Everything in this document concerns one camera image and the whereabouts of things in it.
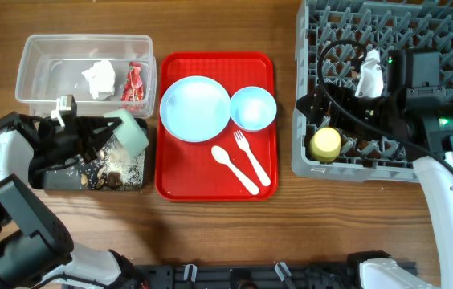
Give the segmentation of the green bowl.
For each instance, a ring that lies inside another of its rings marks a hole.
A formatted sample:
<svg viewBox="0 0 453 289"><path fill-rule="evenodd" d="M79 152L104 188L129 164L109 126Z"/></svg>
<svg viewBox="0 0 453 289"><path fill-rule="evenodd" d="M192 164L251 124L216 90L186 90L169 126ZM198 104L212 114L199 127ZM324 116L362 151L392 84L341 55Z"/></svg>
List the green bowl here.
<svg viewBox="0 0 453 289"><path fill-rule="evenodd" d="M131 158L138 157L149 145L149 139L136 119L126 109L104 114L105 118L120 118L121 124L113 130L115 138L126 149Z"/></svg>

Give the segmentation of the red snack wrapper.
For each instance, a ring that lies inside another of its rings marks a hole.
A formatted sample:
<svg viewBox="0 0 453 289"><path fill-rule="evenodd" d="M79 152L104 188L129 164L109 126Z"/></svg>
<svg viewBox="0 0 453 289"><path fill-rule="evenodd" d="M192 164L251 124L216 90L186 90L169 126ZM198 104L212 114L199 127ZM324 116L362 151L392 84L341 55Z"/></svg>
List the red snack wrapper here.
<svg viewBox="0 0 453 289"><path fill-rule="evenodd" d="M141 78L141 64L130 62L122 101L141 101L144 99L144 82Z"/></svg>

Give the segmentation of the yellow cup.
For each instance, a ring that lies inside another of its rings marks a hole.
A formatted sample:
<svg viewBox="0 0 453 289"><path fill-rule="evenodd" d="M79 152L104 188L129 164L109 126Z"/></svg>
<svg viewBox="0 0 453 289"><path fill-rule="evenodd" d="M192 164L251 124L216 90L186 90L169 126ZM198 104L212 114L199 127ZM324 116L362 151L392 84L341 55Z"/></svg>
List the yellow cup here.
<svg viewBox="0 0 453 289"><path fill-rule="evenodd" d="M334 128L319 129L309 143L309 152L312 158L319 162L334 161L341 151L341 135Z"/></svg>

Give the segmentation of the white napkin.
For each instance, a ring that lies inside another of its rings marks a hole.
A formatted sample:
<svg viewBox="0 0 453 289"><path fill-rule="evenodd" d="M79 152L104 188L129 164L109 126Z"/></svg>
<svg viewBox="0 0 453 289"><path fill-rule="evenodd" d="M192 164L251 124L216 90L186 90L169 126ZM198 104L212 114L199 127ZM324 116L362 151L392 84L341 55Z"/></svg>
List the white napkin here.
<svg viewBox="0 0 453 289"><path fill-rule="evenodd" d="M105 100L115 93L116 73L109 60L101 60L82 72L94 100Z"/></svg>

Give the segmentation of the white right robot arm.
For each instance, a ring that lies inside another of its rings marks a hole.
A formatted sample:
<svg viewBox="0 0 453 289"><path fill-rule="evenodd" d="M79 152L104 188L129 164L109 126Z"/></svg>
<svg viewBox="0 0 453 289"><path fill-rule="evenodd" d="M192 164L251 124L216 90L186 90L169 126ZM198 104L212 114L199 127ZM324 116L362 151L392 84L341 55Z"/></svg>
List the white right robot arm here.
<svg viewBox="0 0 453 289"><path fill-rule="evenodd" d="M307 122L293 113L292 170L299 177L336 181L417 181L422 186L431 216L439 254L441 286L453 288L453 153L447 154L447 166L431 157L422 157L411 169L370 169L362 165L333 162L323 164L308 159L305 141Z"/></svg>

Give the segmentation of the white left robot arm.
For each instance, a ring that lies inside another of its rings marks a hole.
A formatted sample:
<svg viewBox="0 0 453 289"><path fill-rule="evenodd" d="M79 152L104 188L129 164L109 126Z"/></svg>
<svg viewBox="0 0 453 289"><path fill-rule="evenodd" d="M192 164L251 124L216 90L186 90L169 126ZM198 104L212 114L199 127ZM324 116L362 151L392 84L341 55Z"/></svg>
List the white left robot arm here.
<svg viewBox="0 0 453 289"><path fill-rule="evenodd" d="M0 288L147 288L145 275L114 250L73 242L65 225L34 194L45 174L69 159L90 162L124 132L146 136L129 113L64 115L60 120L12 112L0 119Z"/></svg>

